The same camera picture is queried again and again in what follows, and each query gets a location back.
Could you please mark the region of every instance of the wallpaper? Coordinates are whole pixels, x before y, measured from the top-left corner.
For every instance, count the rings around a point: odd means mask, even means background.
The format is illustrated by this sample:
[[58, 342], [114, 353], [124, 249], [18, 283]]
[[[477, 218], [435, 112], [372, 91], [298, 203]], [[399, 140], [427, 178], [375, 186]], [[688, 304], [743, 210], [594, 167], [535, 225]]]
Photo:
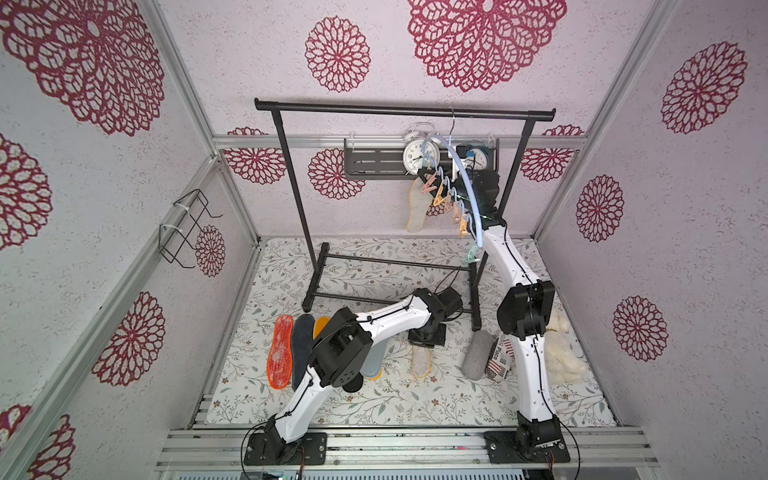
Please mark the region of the wallpaper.
[[765, 2], [685, 2], [539, 246], [664, 472], [762, 478]]
[[[179, 2], [161, 0], [170, 30], [217, 134], [276, 133], [253, 98], [326, 103], [557, 108], [535, 134], [584, 134], [651, 4], [567, 0]], [[215, 35], [210, 26], [215, 25]], [[285, 112], [288, 134], [405, 134], [431, 121], [447, 135], [519, 134], [521, 121]], [[282, 151], [224, 152], [264, 235], [302, 229]], [[338, 149], [292, 149], [310, 231], [410, 235], [411, 182], [350, 181]], [[573, 152], [529, 151], [505, 219], [530, 236]], [[501, 184], [514, 150], [501, 154]], [[424, 236], [455, 236], [432, 211]]]
[[[192, 230], [197, 250], [183, 247], [180, 264], [161, 260], [32, 463], [30, 478], [149, 478], [168, 430], [189, 422], [250, 253], [220, 174], [202, 189], [220, 217], [203, 214], [200, 227], [187, 217], [180, 225]], [[27, 412], [25, 404], [3, 412], [0, 435], [12, 434]]]
[[2, 439], [206, 154], [133, 2], [0, 0], [0, 37]]

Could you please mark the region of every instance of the red mandala pattern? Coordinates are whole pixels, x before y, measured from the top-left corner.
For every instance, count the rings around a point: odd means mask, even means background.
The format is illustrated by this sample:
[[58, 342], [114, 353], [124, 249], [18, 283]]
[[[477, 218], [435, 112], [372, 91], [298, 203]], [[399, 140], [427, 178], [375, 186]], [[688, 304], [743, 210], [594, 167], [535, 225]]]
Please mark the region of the red mandala pattern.
[[149, 371], [164, 337], [163, 308], [149, 292], [141, 292], [91, 372], [101, 383], [128, 386]]
[[194, 245], [194, 255], [197, 257], [197, 265], [206, 276], [216, 276], [224, 268], [224, 237], [213, 225], [206, 225], [197, 235]]
[[614, 333], [621, 349], [635, 359], [656, 359], [667, 348], [667, 322], [647, 298], [631, 296], [614, 312]]
[[344, 151], [327, 148], [310, 161], [310, 182], [315, 190], [328, 198], [342, 200], [362, 191], [365, 180], [349, 180], [344, 173]]
[[0, 134], [0, 250], [36, 237], [52, 210], [38, 161]]
[[325, 17], [304, 42], [312, 76], [331, 91], [350, 91], [366, 79], [371, 57], [360, 28], [346, 18]]
[[738, 97], [745, 71], [744, 51], [735, 43], [723, 41], [697, 52], [667, 86], [662, 121], [676, 134], [713, 123]]
[[[574, 125], [558, 125], [544, 132], [554, 136], [583, 134], [584, 131]], [[523, 153], [520, 171], [531, 180], [549, 182], [560, 178], [573, 154], [570, 148], [531, 148]]]
[[10, 409], [0, 413], [0, 451], [5, 447], [5, 443], [16, 431], [18, 424], [29, 413], [29, 405], [14, 405]]
[[69, 415], [63, 415], [56, 430], [51, 432], [45, 446], [29, 466], [29, 480], [61, 480], [70, 471], [74, 453], [74, 427]]
[[[258, 128], [235, 128], [228, 135], [266, 135]], [[286, 161], [279, 148], [234, 148], [224, 151], [232, 171], [255, 184], [272, 184], [286, 174]]]
[[614, 234], [624, 214], [624, 192], [608, 175], [587, 183], [576, 203], [576, 224], [584, 238], [600, 242]]
[[488, 90], [528, 67], [567, 8], [565, 0], [409, 0], [408, 31], [427, 74], [446, 87]]
[[40, 89], [107, 134], [149, 130], [163, 68], [133, 0], [0, 0], [5, 50]]

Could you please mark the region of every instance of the clock face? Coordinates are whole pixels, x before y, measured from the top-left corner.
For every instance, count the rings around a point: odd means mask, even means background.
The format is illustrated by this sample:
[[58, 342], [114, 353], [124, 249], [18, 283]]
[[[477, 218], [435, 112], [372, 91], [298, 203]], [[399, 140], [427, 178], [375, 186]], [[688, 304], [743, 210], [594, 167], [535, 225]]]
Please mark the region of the clock face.
[[[414, 141], [410, 141], [405, 150], [402, 151], [402, 164], [406, 166], [406, 170], [410, 174], [416, 174], [423, 165], [426, 165], [425, 158], [422, 156], [422, 145], [424, 144], [424, 138], [419, 138]], [[440, 151], [437, 146], [432, 142], [427, 144], [427, 153], [436, 160], [440, 159]]]
[[474, 161], [472, 157], [467, 158], [467, 167], [474, 168], [475, 170], [485, 170], [488, 168], [488, 155], [479, 148], [470, 148], [470, 152], [474, 154]]

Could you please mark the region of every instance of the wall-mounted wire rack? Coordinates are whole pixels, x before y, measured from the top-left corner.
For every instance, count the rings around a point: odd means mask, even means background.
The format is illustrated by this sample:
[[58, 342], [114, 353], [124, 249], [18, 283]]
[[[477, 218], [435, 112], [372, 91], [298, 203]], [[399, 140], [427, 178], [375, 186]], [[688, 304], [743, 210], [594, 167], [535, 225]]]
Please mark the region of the wall-mounted wire rack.
[[[161, 225], [158, 227], [158, 235], [157, 235], [157, 250], [160, 252], [160, 255], [163, 256], [165, 260], [167, 260], [168, 263], [176, 262], [179, 265], [181, 265], [182, 268], [194, 268], [195, 266], [186, 266], [184, 265], [179, 259], [178, 255], [179, 252], [181, 252], [181, 249], [184, 247], [184, 245], [188, 245], [189, 248], [192, 250], [197, 250], [192, 243], [190, 243], [189, 236], [194, 232], [195, 227], [197, 227], [198, 230], [202, 230], [203, 228], [200, 226], [199, 220], [203, 216], [203, 214], [207, 214], [210, 218], [220, 218], [223, 216], [221, 215], [212, 215], [210, 213], [210, 210], [208, 210], [208, 198], [205, 196], [203, 191], [199, 188], [196, 188], [195, 190], [192, 190], [188, 194], [183, 195], [181, 198], [176, 200], [174, 202], [175, 207], [179, 207], [184, 209], [184, 216], [179, 220], [178, 225], [170, 225], [168, 223], [161, 223]], [[195, 215], [192, 213], [193, 209], [200, 205], [200, 212]], [[185, 233], [184, 230], [182, 230], [181, 224], [184, 222], [184, 219], [186, 218], [192, 219], [192, 225], [187, 229], [187, 232]], [[163, 241], [163, 234], [166, 232], [167, 229], [172, 229], [170, 232], [170, 235], [168, 235]], [[181, 238], [181, 242], [179, 242], [179, 246], [176, 249], [175, 252], [172, 252], [168, 249], [168, 244], [171, 243], [176, 236], [179, 236]]]

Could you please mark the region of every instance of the gray sock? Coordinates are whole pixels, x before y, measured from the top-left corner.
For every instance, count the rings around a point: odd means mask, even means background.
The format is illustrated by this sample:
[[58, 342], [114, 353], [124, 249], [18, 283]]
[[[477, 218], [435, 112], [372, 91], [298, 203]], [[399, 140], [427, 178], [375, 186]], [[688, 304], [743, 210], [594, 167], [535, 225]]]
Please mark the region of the gray sock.
[[488, 354], [493, 348], [493, 335], [485, 330], [478, 330], [472, 335], [467, 355], [462, 364], [462, 373], [470, 380], [480, 380], [485, 374]]

